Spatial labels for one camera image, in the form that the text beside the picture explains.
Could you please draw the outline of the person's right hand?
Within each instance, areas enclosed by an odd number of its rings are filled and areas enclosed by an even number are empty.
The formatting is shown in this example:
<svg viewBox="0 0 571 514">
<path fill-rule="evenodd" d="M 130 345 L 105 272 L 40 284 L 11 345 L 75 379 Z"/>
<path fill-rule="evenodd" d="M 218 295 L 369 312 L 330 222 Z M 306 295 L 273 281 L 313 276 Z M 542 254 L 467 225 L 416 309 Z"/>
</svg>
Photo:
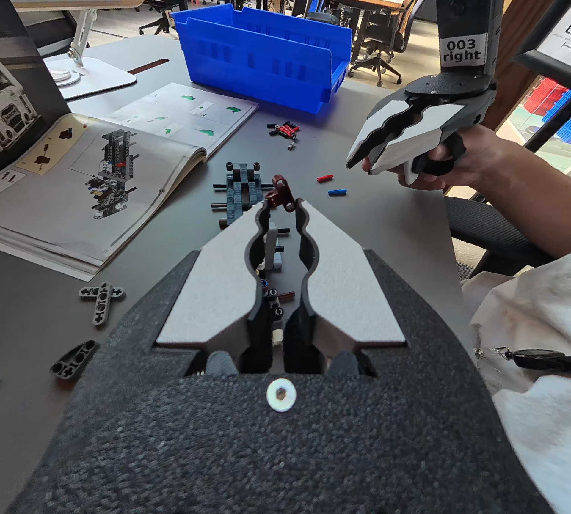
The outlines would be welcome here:
<svg viewBox="0 0 571 514">
<path fill-rule="evenodd" d="M 448 187 L 457 185 L 475 188 L 482 175 L 502 163 L 512 141 L 498 137 L 494 131 L 482 125 L 461 128 L 459 136 L 466 151 L 448 174 L 435 176 L 420 173 L 414 182 L 407 183 L 403 165 L 389 171 L 398 176 L 399 184 L 417 190 L 445 191 Z"/>
</svg>

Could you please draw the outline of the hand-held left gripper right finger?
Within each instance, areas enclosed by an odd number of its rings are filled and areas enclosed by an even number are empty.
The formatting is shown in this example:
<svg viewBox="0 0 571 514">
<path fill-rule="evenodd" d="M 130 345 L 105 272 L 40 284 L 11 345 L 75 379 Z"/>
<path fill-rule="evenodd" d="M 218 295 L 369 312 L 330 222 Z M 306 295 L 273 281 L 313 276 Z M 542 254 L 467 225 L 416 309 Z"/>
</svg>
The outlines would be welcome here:
<svg viewBox="0 0 571 514">
<path fill-rule="evenodd" d="M 306 268 L 299 327 L 305 343 L 333 359 L 362 348 L 401 347 L 405 336 L 364 249 L 314 206 L 296 200 L 299 258 Z"/>
</svg>

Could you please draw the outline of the grey black lego chassis assembly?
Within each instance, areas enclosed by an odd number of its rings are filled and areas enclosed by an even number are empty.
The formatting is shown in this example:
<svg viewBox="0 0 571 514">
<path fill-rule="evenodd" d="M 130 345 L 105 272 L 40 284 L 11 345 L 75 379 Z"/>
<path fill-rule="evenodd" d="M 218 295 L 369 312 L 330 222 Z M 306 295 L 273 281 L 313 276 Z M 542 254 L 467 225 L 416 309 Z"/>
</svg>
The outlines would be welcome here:
<svg viewBox="0 0 571 514">
<path fill-rule="evenodd" d="M 261 182 L 260 164 L 257 162 L 253 164 L 227 162 L 226 170 L 225 185 L 221 183 L 213 185 L 215 191 L 225 190 L 226 202 L 211 204 L 213 210 L 225 211 L 225 218 L 219 219 L 221 229 L 225 229 L 254 205 L 262 202 L 264 191 L 273 188 L 270 183 Z M 271 316 L 271 340 L 274 347 L 282 345 L 284 337 L 284 310 L 280 301 L 294 298 L 295 293 L 279 294 L 268 278 L 272 272 L 282 270 L 284 247 L 280 244 L 279 237 L 288 236 L 289 233 L 289 228 L 279 228 L 273 221 L 269 222 L 268 232 L 264 236 L 265 256 L 258 267 L 263 298 Z"/>
</svg>

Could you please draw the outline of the cluster of black red pins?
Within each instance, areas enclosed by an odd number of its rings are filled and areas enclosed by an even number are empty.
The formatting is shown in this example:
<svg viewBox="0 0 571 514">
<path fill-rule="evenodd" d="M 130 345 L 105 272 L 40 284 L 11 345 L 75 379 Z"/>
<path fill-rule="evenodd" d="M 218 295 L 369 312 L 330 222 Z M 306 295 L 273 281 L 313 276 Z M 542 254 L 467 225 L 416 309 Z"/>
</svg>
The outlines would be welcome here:
<svg viewBox="0 0 571 514">
<path fill-rule="evenodd" d="M 282 125 L 278 124 L 267 124 L 267 129 L 269 130 L 270 136 L 279 135 L 285 139 L 296 140 L 299 127 L 290 121 L 285 122 Z"/>
</svg>

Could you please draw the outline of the blue plastic bin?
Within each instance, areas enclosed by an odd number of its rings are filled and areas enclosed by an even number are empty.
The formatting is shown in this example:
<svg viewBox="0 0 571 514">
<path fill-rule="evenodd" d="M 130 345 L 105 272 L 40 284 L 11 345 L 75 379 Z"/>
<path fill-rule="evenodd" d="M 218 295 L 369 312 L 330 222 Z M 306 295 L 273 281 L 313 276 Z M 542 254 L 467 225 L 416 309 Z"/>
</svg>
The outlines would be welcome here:
<svg viewBox="0 0 571 514">
<path fill-rule="evenodd" d="M 317 114 L 351 59 L 349 28 L 222 4 L 172 14 L 192 82 Z"/>
</svg>

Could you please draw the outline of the black framed sign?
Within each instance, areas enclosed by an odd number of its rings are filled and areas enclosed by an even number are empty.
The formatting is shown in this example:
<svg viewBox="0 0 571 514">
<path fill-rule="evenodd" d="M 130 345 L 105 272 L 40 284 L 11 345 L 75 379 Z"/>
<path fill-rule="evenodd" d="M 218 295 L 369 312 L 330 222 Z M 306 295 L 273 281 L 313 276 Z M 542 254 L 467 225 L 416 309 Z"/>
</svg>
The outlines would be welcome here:
<svg viewBox="0 0 571 514">
<path fill-rule="evenodd" d="M 554 0 L 512 61 L 570 89 L 570 0 Z"/>
</svg>

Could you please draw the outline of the black mesh seat chair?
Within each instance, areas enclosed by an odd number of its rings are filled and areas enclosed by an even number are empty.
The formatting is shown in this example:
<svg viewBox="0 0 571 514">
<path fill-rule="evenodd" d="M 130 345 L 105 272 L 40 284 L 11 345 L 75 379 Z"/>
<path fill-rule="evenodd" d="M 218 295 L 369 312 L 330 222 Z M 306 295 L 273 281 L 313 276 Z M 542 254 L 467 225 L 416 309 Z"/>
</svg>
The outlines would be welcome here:
<svg viewBox="0 0 571 514">
<path fill-rule="evenodd" d="M 486 250 L 472 276 L 483 272 L 515 276 L 525 266 L 537 268 L 554 261 L 493 206 L 450 196 L 444 200 L 451 236 Z"/>
</svg>

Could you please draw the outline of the white monitor stand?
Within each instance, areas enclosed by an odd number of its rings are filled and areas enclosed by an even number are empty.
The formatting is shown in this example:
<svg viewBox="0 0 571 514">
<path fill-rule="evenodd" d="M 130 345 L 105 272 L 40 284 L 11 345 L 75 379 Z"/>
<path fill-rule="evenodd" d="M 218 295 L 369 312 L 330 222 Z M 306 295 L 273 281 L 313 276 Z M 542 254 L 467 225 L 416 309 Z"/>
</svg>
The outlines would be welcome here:
<svg viewBox="0 0 571 514">
<path fill-rule="evenodd" d="M 134 75 L 84 54 L 89 32 L 95 22 L 95 8 L 79 13 L 76 32 L 66 58 L 47 57 L 44 62 L 67 101 L 116 90 L 134 84 Z"/>
</svg>

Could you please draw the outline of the dark lego box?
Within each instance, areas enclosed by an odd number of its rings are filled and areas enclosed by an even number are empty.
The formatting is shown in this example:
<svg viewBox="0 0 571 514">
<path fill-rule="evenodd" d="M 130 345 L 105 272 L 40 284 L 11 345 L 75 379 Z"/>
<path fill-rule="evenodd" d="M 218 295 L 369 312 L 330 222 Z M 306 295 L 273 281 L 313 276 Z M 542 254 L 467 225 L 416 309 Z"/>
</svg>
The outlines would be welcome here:
<svg viewBox="0 0 571 514">
<path fill-rule="evenodd" d="M 38 49 L 10 0 L 1 0 L 1 70 L 21 86 L 34 116 L 20 131 L 1 119 L 1 168 L 20 159 L 63 116 L 70 113 Z"/>
</svg>

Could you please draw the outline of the grey cross-shaped lego beam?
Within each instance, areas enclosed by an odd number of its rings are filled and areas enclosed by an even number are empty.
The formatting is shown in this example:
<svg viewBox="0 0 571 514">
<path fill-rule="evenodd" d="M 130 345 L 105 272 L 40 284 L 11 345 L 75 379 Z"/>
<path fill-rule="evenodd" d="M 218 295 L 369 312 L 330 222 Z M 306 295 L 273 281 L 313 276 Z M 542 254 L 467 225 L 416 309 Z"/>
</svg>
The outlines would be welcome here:
<svg viewBox="0 0 571 514">
<path fill-rule="evenodd" d="M 83 287 L 78 291 L 78 297 L 83 301 L 93 300 L 95 302 L 92 324 L 96 327 L 107 324 L 111 301 L 121 299 L 124 296 L 125 290 L 114 286 L 109 281 L 104 281 L 99 286 Z"/>
</svg>

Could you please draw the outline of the dark red lego connector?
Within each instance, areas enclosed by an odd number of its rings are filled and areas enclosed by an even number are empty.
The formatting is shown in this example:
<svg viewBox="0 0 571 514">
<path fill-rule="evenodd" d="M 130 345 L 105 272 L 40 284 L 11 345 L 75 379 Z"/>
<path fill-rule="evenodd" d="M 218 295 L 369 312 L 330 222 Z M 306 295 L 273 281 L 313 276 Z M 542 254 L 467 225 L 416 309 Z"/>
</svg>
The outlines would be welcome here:
<svg viewBox="0 0 571 514">
<path fill-rule="evenodd" d="M 292 195 L 287 180 L 282 175 L 274 175 L 272 178 L 273 189 L 266 193 L 265 200 L 271 209 L 282 206 L 288 213 L 296 210 L 296 200 Z"/>
</svg>

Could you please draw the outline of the person in white t-shirt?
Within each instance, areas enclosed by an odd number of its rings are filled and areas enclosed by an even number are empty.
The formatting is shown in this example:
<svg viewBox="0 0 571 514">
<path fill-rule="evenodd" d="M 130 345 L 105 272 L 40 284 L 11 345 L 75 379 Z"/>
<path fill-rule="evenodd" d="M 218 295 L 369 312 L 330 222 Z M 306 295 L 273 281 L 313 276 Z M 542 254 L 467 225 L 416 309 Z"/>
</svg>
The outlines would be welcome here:
<svg viewBox="0 0 571 514">
<path fill-rule="evenodd" d="M 556 513 L 570 513 L 570 373 L 526 370 L 500 348 L 570 356 L 570 255 L 521 275 L 465 281 L 473 347 L 510 442 Z"/>
</svg>

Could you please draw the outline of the wooden partition panel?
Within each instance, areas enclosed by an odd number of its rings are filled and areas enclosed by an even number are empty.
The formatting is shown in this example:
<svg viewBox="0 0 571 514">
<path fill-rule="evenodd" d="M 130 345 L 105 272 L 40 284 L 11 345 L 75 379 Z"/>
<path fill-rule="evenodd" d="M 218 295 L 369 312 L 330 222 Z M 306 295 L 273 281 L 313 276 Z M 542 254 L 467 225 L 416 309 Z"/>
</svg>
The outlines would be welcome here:
<svg viewBox="0 0 571 514">
<path fill-rule="evenodd" d="M 503 21 L 496 63 L 497 95 L 483 125 L 497 131 L 517 107 L 538 74 L 512 61 L 554 0 L 504 0 Z"/>
</svg>

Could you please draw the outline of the stack of blue bins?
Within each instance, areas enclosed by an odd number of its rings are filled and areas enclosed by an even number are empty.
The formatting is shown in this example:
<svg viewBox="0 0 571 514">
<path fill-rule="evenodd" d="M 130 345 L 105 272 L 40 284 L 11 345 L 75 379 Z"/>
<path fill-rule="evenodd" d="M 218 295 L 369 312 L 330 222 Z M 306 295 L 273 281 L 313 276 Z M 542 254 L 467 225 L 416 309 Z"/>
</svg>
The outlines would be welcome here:
<svg viewBox="0 0 571 514">
<path fill-rule="evenodd" d="M 546 125 L 569 99 L 569 89 L 550 78 L 539 76 L 523 101 L 523 108 L 529 114 L 524 121 L 527 138 Z"/>
</svg>

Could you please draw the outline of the lego instruction booklet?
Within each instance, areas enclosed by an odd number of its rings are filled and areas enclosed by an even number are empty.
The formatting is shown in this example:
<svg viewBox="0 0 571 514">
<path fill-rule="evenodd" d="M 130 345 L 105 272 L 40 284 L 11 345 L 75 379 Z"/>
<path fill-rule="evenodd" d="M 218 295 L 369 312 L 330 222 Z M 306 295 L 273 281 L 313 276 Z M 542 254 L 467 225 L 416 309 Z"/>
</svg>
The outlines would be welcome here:
<svg viewBox="0 0 571 514">
<path fill-rule="evenodd" d="M 1 252 L 89 281 L 258 106 L 172 82 L 61 117 L 1 169 Z"/>
</svg>

